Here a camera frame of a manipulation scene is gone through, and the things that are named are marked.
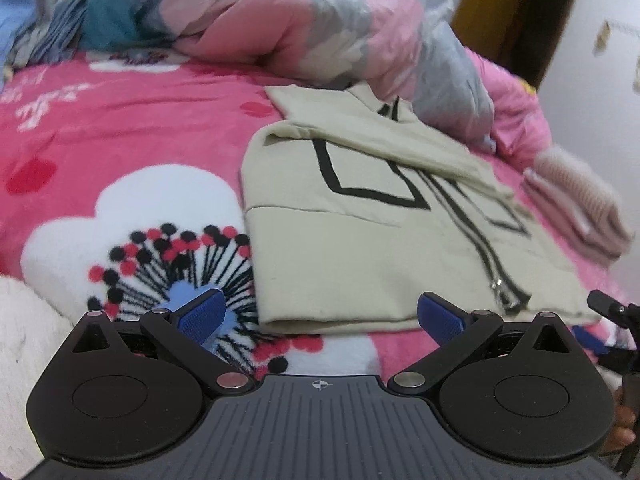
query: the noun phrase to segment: triangular cutout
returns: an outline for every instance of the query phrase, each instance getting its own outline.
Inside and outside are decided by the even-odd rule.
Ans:
[[[104,350],[107,348],[109,348],[109,343],[102,333],[100,325],[91,323],[84,329],[84,333],[74,348],[74,353],[92,352],[94,350]]]
[[[546,352],[556,352],[559,354],[568,354],[569,349],[566,347],[556,328],[552,325],[543,326],[540,336],[533,348],[536,350],[544,350]]]

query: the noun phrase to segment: black dot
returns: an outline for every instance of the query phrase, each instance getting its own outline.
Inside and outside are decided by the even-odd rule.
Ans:
[[[102,303],[95,296],[90,297],[86,302],[86,307],[89,310],[102,310]]]
[[[113,269],[107,269],[102,275],[102,280],[109,286],[114,286],[120,281],[120,275]]]
[[[205,232],[205,234],[211,237],[215,237],[220,234],[220,229],[218,229],[215,225],[208,225],[203,229],[203,231]]]
[[[122,303],[124,300],[124,291],[121,288],[117,288],[112,286],[109,290],[107,290],[107,298],[111,303]]]
[[[191,261],[186,254],[178,254],[174,259],[174,266],[178,269],[188,269],[189,265],[191,265]]]
[[[138,251],[138,254],[136,254],[136,260],[141,265],[151,263],[153,257],[153,254],[151,254],[151,251],[149,251],[148,249],[142,249],[141,251]]]
[[[164,253],[169,247],[171,247],[171,243],[166,238],[154,240],[154,249],[159,253]]]
[[[267,364],[267,369],[270,374],[283,374],[289,368],[289,361],[284,356],[274,357]]]
[[[166,235],[168,235],[168,236],[171,236],[171,235],[175,234],[175,232],[176,232],[178,229],[176,229],[176,228],[175,228],[175,225],[173,225],[173,224],[162,224],[162,225],[160,226],[160,230],[161,230],[164,234],[166,234]]]
[[[126,256],[124,249],[120,246],[116,246],[109,251],[109,259],[112,262],[121,262]]]
[[[193,231],[182,231],[182,233],[180,234],[180,238],[188,243],[193,242],[197,238],[197,236]]]
[[[249,245],[249,237],[247,235],[236,236],[236,244],[239,246]]]
[[[142,231],[133,231],[129,238],[135,244],[141,244],[146,240],[146,235]]]
[[[225,235],[222,234],[218,234],[216,236],[213,237],[213,241],[216,243],[217,246],[219,247],[226,247],[229,245],[229,242],[231,240],[229,240],[229,238],[227,238]]]

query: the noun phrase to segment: wooden door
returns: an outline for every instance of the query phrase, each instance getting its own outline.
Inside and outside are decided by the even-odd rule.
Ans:
[[[498,62],[502,44],[523,0],[462,0],[451,27],[463,45]]]

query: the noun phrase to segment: human hand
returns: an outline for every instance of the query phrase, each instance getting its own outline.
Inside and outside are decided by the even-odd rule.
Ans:
[[[636,439],[636,434],[633,431],[636,414],[631,408],[620,404],[622,402],[622,388],[616,390],[614,398],[616,399],[616,420],[602,448],[604,454],[621,451]]]

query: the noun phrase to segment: black round disc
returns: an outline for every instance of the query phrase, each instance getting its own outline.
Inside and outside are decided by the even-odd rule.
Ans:
[[[593,365],[571,367],[562,357],[540,351],[460,368],[440,390],[442,414],[469,444],[507,460],[549,463],[592,452],[613,422],[611,394]]]
[[[86,356],[85,366],[59,370],[31,395],[31,430],[49,456],[81,465],[130,462],[194,427],[203,397],[188,372],[151,358],[98,354],[76,354]]]

